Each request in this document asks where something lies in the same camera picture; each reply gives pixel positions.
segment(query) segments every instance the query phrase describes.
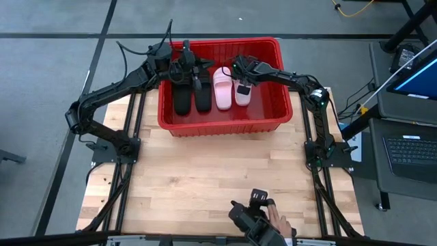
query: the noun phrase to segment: butcher block tabletop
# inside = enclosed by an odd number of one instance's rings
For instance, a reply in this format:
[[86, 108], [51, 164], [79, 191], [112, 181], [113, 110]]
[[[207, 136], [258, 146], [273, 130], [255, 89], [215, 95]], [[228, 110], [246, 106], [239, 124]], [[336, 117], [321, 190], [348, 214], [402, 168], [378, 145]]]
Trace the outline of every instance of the butcher block tabletop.
[[[311, 172], [305, 167], [300, 99], [296, 92], [290, 92], [290, 98], [292, 119], [270, 133], [172, 137], [158, 125], [158, 90], [148, 92], [139, 133], [141, 150], [132, 171], [122, 233], [243, 236], [227, 214], [231, 200], [247, 206], [256, 188], [268, 192], [279, 215], [287, 217], [298, 236], [321, 236]], [[127, 96], [109, 104], [104, 125], [123, 129], [128, 102]], [[130, 135], [139, 95], [135, 102]], [[331, 134], [341, 141], [331, 105], [327, 114]], [[105, 163], [91, 173], [77, 229], [87, 226], [107, 201], [114, 167], [114, 163]], [[351, 178], [339, 168], [331, 168], [330, 175], [337, 206], [362, 234]], [[110, 229], [115, 227], [118, 205]], [[329, 209], [324, 207], [328, 231], [333, 234]]]

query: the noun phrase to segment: monitor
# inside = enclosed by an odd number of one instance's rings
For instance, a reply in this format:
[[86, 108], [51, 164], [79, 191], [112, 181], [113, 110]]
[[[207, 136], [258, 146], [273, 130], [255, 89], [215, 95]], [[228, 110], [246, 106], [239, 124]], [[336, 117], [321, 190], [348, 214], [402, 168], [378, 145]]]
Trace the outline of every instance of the monitor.
[[437, 50], [400, 76], [387, 91], [415, 98], [437, 100]]

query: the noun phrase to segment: slipper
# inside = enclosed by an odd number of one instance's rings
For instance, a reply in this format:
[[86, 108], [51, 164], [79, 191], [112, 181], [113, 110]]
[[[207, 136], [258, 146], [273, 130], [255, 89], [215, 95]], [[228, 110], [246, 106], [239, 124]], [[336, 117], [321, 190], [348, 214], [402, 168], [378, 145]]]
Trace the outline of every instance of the slipper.
[[191, 109], [191, 77], [185, 76], [178, 84], [171, 83], [171, 94], [173, 96], [173, 108], [178, 115], [186, 115]]
[[212, 77], [216, 104], [220, 110], [228, 110], [232, 105], [232, 78], [226, 74], [231, 74], [231, 71], [223, 67], [223, 71], [222, 68], [217, 69]]
[[238, 106], [247, 106], [251, 102], [252, 85], [244, 86], [239, 79], [234, 80], [235, 102]]
[[211, 110], [211, 78], [210, 72], [203, 70], [199, 73], [198, 79], [202, 86], [201, 90], [194, 90], [194, 101], [198, 112], [209, 112]]

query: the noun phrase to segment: red basket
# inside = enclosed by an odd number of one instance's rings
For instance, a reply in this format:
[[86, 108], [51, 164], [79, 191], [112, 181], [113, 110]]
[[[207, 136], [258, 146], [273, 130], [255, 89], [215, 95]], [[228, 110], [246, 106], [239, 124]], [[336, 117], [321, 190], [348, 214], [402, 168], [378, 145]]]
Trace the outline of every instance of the red basket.
[[[182, 48], [181, 42], [173, 43]], [[251, 55], [273, 68], [283, 69], [279, 43], [274, 38], [241, 38], [231, 40], [208, 40], [190, 42], [191, 50], [198, 56], [215, 61], [210, 68], [211, 76], [221, 66], [231, 66], [236, 55]], [[263, 82], [252, 87], [251, 102], [246, 107], [236, 104], [232, 96], [231, 109], [217, 109], [214, 92], [212, 108], [208, 113], [199, 113], [192, 95], [191, 111], [180, 116], [173, 109], [171, 82], [163, 81], [159, 87], [158, 123], [175, 137], [218, 135], [231, 133], [259, 133], [275, 130], [280, 123], [288, 122], [293, 115], [290, 96], [286, 86]]]

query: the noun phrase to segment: black slipper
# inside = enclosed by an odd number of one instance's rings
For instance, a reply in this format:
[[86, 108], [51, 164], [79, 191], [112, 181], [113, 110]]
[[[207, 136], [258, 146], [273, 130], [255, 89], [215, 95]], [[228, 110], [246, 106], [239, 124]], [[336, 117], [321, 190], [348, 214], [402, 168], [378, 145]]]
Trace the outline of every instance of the black slipper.
[[198, 112], [208, 112], [211, 110], [211, 76], [207, 70], [199, 73], [201, 90], [194, 91], [194, 100]]
[[191, 76], [185, 76], [185, 79], [178, 83], [171, 83], [171, 93], [173, 95], [173, 107], [178, 115], [186, 115], [191, 109]]

